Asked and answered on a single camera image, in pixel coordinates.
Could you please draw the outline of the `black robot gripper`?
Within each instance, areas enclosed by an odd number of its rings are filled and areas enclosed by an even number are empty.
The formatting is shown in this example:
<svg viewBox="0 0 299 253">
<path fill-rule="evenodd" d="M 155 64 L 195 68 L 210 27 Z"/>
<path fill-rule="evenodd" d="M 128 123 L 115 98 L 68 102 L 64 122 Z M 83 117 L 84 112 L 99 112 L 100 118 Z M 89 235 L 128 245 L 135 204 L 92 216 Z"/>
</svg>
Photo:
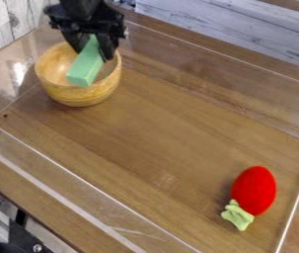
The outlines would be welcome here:
<svg viewBox="0 0 299 253">
<path fill-rule="evenodd" d="M 89 40 L 87 34 L 96 35 L 104 61 L 112 60 L 119 47 L 119 39 L 125 37 L 124 15 L 105 0 L 59 0 L 45 6 L 49 25 L 59 29 L 76 53 L 80 53 Z"/>
</svg>

